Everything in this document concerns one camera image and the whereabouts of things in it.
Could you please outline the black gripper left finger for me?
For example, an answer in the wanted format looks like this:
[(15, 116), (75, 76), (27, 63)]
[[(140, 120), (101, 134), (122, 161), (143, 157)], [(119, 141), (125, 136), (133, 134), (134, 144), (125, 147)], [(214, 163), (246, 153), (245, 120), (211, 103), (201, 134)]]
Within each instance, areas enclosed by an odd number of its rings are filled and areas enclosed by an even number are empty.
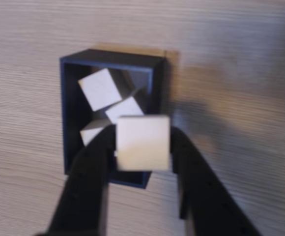
[(115, 125), (78, 152), (45, 236), (105, 236), (108, 189), (116, 169)]

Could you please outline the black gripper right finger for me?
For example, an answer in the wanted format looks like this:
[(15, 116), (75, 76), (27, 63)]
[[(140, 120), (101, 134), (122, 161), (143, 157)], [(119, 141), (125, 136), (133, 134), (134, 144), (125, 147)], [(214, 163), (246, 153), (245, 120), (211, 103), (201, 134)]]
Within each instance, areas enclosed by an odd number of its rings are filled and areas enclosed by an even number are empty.
[(260, 233), (190, 139), (171, 128), (172, 171), (177, 177), (179, 218), (187, 236), (258, 236)]

